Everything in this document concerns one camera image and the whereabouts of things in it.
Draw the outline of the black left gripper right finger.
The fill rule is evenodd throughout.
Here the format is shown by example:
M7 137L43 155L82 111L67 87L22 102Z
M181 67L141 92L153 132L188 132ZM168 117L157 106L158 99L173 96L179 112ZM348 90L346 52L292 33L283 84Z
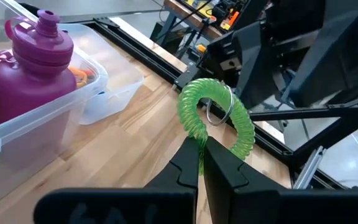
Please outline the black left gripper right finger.
M204 181L213 223L358 224L358 189L287 189L214 138L206 142Z

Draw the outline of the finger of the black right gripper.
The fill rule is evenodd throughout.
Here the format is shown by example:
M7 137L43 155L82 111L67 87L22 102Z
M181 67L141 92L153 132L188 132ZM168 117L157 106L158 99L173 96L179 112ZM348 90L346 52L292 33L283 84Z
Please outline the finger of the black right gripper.
M358 0L326 1L324 22L290 83L290 98L307 107L358 86Z
M232 43L241 61L237 93L244 106L251 109L278 92L273 80L275 54L259 22L235 31Z

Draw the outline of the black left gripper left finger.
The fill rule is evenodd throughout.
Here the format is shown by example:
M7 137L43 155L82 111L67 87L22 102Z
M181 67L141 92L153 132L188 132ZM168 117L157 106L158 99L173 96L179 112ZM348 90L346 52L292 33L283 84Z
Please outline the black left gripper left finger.
M44 195L34 223L194 223L198 143L186 138L167 165L142 188L63 188Z

